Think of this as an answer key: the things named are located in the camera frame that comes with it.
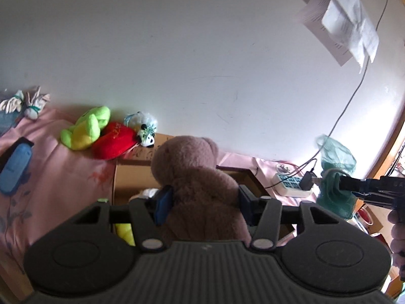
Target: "translucent plastic bag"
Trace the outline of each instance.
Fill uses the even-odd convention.
[[[356,159],[347,147],[326,135],[318,137],[316,143],[321,152],[323,169],[321,192],[316,203],[343,219],[350,219],[353,217],[357,198],[350,191],[339,190],[339,178],[342,173],[327,170],[339,169],[353,175],[356,170]]]

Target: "power strip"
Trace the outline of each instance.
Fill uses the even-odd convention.
[[[275,174],[272,182],[275,185],[273,188],[283,197],[306,198],[312,194],[312,191],[303,191],[300,189],[300,181],[302,177]]]

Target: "red plush toy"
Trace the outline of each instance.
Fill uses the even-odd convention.
[[[103,129],[100,138],[93,143],[92,152],[96,159],[111,160],[118,158],[136,144],[138,141],[133,129],[119,122],[110,122]]]

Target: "green plush toy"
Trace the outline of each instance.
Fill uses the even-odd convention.
[[[84,113],[74,126],[60,132],[61,142],[74,151],[89,148],[110,120],[110,109],[95,107]]]

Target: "ribbed black surface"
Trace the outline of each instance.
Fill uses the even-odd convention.
[[[358,297],[328,297],[293,283],[271,255],[247,251],[242,243],[174,243],[143,255],[119,284],[85,298],[58,299],[41,293],[29,304],[333,304],[391,303],[379,291]]]

